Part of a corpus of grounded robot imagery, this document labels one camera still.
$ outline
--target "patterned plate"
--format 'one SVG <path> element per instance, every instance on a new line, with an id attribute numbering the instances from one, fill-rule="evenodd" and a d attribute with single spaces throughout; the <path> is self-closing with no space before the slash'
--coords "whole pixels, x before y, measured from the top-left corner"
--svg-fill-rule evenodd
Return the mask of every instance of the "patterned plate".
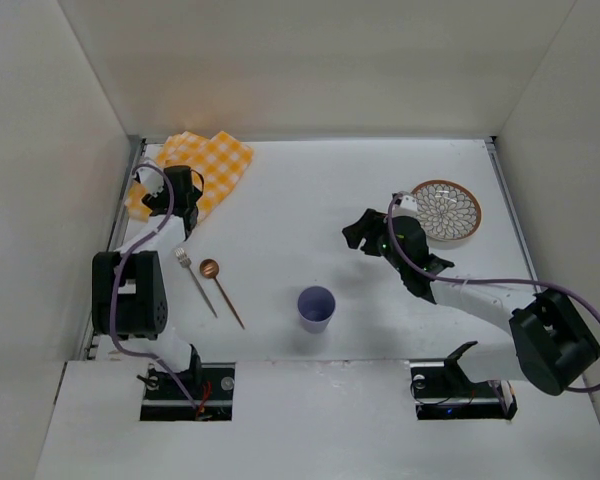
<path id="1" fill-rule="evenodd" d="M 480 226 L 482 211 L 466 188 L 447 180 L 429 180 L 413 189 L 418 220 L 427 236 L 442 241 L 460 240 Z"/>

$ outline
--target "purple cup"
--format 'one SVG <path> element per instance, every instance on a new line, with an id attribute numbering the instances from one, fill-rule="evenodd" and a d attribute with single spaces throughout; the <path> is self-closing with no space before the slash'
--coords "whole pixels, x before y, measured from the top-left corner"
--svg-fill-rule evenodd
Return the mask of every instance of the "purple cup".
<path id="1" fill-rule="evenodd" d="M 309 287 L 298 297 L 300 323 L 307 332 L 322 333 L 336 310 L 336 299 L 324 287 Z"/>

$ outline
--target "fork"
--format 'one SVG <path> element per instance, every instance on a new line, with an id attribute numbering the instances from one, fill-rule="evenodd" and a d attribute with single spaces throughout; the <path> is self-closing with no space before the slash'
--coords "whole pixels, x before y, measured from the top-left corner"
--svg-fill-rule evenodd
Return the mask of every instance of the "fork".
<path id="1" fill-rule="evenodd" d="M 189 258 L 189 255 L 187 255 L 187 252 L 184 251 L 184 248 L 176 248 L 173 251 L 173 253 L 176 254 L 176 258 L 178 259 L 180 266 L 182 268 L 186 268 L 187 270 L 189 270 L 189 273 L 191 274 L 191 278 L 193 278 L 193 281 L 195 282 L 196 286 L 198 287 L 198 290 L 200 291 L 200 295 L 202 295 L 202 298 L 204 298 L 204 301 L 207 302 L 207 306 L 213 312 L 215 317 L 218 318 L 218 314 L 214 310 L 213 305 L 211 305 L 211 301 L 209 300 L 209 297 L 207 297 L 207 294 L 204 293 L 202 285 L 200 285 L 200 282 L 198 281 L 195 274 L 193 273 L 193 270 L 191 269 L 191 259 Z"/>

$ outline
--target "white wall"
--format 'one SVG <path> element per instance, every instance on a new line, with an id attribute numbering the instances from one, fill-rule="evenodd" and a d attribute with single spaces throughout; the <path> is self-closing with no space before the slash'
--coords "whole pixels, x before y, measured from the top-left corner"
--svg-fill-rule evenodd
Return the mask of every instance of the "white wall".
<path id="1" fill-rule="evenodd" d="M 497 146 L 539 276 L 600 308 L 600 0 L 578 0 Z"/>
<path id="2" fill-rule="evenodd" d="M 496 134 L 573 0 L 60 0 L 125 129 Z"/>
<path id="3" fill-rule="evenodd" d="M 55 0 L 0 0 L 0 480 L 33 477 L 128 143 Z"/>

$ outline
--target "yellow checkered cloth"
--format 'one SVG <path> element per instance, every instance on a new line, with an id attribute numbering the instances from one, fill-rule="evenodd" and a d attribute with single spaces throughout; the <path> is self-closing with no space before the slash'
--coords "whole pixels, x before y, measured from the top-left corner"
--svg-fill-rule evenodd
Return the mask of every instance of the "yellow checkered cloth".
<path id="1" fill-rule="evenodd" d="M 190 132 L 173 135 L 167 139 L 154 161 L 162 168 L 171 165 L 188 165 L 204 177 L 204 193 L 198 200 L 198 222 L 231 193 L 251 164 L 253 149 L 240 143 L 225 132 L 211 140 Z M 192 174 L 193 182 L 201 188 L 200 179 Z M 129 190 L 125 205 L 129 216 L 147 221 L 151 210 L 142 203 L 146 189 L 134 183 Z"/>

